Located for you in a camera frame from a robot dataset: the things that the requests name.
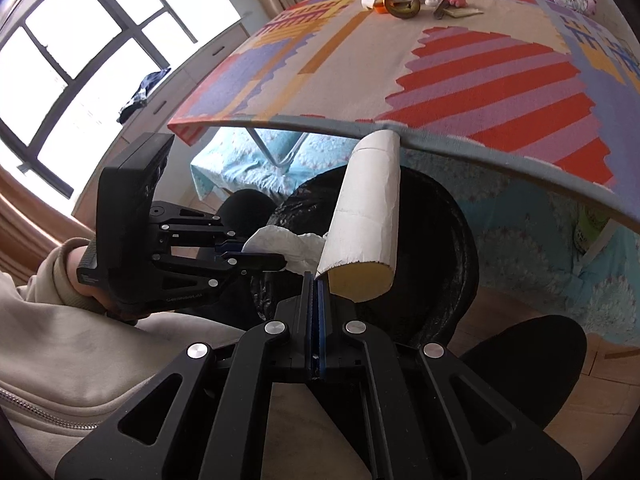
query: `window frame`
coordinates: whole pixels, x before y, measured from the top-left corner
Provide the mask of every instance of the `window frame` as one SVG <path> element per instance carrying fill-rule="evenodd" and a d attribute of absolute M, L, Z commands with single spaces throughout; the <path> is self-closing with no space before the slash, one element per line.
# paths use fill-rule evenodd
<path fill-rule="evenodd" d="M 97 0 L 98 3 L 107 11 L 114 22 L 121 28 L 121 32 L 118 33 L 113 39 L 111 39 L 101 50 L 98 52 L 79 72 L 79 74 L 72 78 L 54 59 L 49 53 L 47 47 L 41 44 L 35 35 L 31 32 L 26 24 L 26 20 L 44 0 L 36 0 L 32 6 L 17 20 L 10 30 L 7 31 L 4 39 L 0 41 L 0 49 L 4 47 L 4 44 L 12 37 L 16 30 L 23 28 L 33 44 L 36 46 L 40 54 L 44 59 L 53 67 L 56 73 L 66 83 L 65 89 L 58 96 L 53 106 L 49 109 L 45 115 L 42 123 L 38 127 L 33 139 L 26 145 L 22 142 L 14 132 L 7 126 L 7 124 L 0 118 L 0 140 L 20 158 L 22 164 L 18 169 L 22 173 L 26 173 L 31 170 L 36 173 L 42 180 L 49 184 L 53 189 L 62 194 L 66 199 L 71 199 L 74 188 L 68 183 L 64 182 L 59 176 L 45 166 L 38 160 L 40 150 L 49 137 L 49 134 L 53 131 L 62 114 L 66 111 L 68 106 L 73 102 L 81 89 L 89 82 L 89 80 L 95 75 L 96 72 L 103 66 L 103 64 L 113 56 L 120 47 L 122 47 L 127 41 L 134 39 L 136 43 L 142 48 L 142 50 L 158 65 L 159 70 L 169 67 L 168 61 L 160 53 L 158 48 L 146 37 L 142 29 L 151 23 L 154 19 L 158 18 L 164 13 L 168 13 L 180 26 L 180 28 L 187 35 L 191 43 L 197 43 L 198 40 L 193 33 L 188 29 L 183 20 L 174 11 L 167 0 L 159 0 L 162 4 L 161 9 L 156 10 L 151 16 L 140 24 L 136 24 L 135 20 L 130 17 L 127 12 L 116 0 Z"/>

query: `white cardboard roll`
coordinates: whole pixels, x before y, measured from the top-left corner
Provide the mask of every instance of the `white cardboard roll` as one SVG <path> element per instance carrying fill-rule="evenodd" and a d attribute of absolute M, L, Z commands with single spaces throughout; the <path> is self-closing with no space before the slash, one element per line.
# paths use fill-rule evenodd
<path fill-rule="evenodd" d="M 359 303 L 387 292 L 396 273 L 400 137 L 379 130 L 351 153 L 318 273 L 332 294 Z"/>

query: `window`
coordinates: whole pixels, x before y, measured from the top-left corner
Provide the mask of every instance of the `window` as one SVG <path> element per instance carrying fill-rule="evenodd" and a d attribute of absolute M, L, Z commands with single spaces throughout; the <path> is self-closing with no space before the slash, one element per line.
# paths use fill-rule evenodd
<path fill-rule="evenodd" d="M 235 23 L 229 0 L 39 0 L 0 44 L 0 164 L 70 214 L 150 72 Z"/>

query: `colorful tablecloth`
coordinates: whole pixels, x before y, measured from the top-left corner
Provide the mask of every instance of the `colorful tablecloth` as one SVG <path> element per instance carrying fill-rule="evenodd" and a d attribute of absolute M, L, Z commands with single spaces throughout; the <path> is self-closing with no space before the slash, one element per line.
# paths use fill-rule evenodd
<path fill-rule="evenodd" d="M 360 0 L 287 9 L 215 69 L 170 128 L 362 137 L 480 162 L 600 204 L 640 231 L 640 68 L 589 18 L 546 0 L 467 0 L 484 14 L 410 20 Z"/>

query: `beige sweatshirt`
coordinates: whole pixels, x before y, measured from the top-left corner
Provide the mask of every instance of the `beige sweatshirt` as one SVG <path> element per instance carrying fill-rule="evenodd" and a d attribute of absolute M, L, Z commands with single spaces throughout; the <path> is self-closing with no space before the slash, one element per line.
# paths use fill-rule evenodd
<path fill-rule="evenodd" d="M 105 317 L 92 298 L 75 292 L 55 249 L 26 286 L 0 274 L 0 388 L 57 418 L 96 424 L 194 342 L 214 348 L 242 331 L 208 319 L 161 312 L 136 327 Z M 18 437 L 53 476 L 62 456 L 88 434 L 18 408 L 0 406 Z M 263 479 L 366 479 L 370 473 L 306 386 L 274 384 Z"/>

